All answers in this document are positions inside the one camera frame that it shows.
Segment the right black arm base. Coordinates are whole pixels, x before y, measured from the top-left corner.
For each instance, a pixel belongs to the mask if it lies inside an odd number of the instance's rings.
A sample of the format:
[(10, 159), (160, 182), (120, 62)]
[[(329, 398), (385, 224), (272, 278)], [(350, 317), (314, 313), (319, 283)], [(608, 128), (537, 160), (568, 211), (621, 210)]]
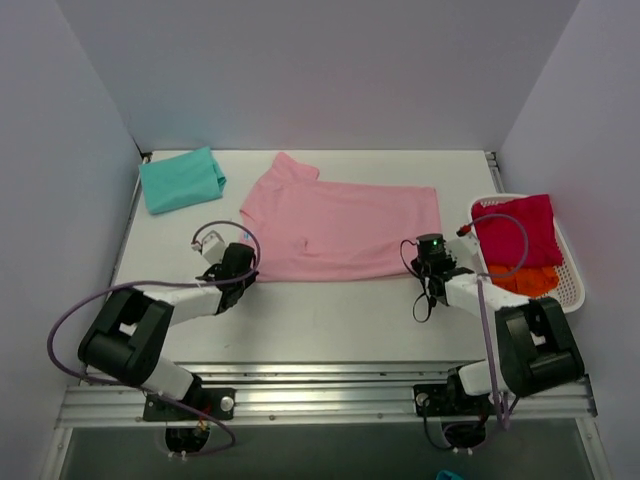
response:
[(432, 448), (472, 455), (489, 440), (488, 423), (497, 414), (488, 394), (464, 391), (458, 373), (459, 368), (449, 370), (444, 383), (415, 384), (414, 409)]

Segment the pink t-shirt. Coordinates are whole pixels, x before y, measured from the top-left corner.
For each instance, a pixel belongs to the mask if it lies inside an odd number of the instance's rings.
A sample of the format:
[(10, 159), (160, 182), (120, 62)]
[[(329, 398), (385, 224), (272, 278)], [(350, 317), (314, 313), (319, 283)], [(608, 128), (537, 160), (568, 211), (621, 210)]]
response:
[(240, 215), (261, 245), (264, 282), (343, 282), (400, 275), (400, 244), (442, 230), (433, 187), (322, 181), (285, 153)]

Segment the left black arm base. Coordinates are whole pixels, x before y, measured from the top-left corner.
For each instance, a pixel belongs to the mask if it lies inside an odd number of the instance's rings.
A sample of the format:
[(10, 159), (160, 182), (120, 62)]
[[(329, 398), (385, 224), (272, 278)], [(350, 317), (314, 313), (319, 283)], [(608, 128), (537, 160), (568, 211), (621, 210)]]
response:
[(182, 400), (147, 393), (143, 420), (166, 424), (160, 436), (160, 447), (169, 456), (186, 460), (221, 453), (236, 446), (237, 437), (225, 424), (234, 418), (235, 405), (234, 388), (207, 388), (196, 380)]

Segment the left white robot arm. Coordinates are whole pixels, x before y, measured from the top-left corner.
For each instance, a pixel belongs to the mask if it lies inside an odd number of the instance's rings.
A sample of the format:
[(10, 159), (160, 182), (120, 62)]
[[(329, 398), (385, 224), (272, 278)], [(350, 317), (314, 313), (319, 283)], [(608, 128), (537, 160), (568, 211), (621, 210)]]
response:
[(194, 288), (143, 291), (127, 286), (114, 291), (80, 342), (81, 362), (127, 386), (165, 396), (166, 408), (179, 419), (194, 417), (202, 405), (200, 381), (161, 356), (168, 330), (225, 313), (258, 275), (252, 247), (231, 243), (216, 254), (218, 261), (208, 260), (210, 266)]

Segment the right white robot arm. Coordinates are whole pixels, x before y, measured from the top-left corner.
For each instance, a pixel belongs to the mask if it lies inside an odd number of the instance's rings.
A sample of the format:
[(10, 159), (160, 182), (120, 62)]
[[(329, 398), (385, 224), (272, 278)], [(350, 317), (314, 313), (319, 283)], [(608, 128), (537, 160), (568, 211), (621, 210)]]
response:
[(459, 368), (444, 388), (455, 412), (475, 406), (481, 395), (511, 393), (524, 398), (581, 379), (585, 365), (560, 303), (504, 290), (459, 266), (441, 234), (416, 239), (414, 275), (428, 305), (456, 308), (480, 319), (482, 361)]

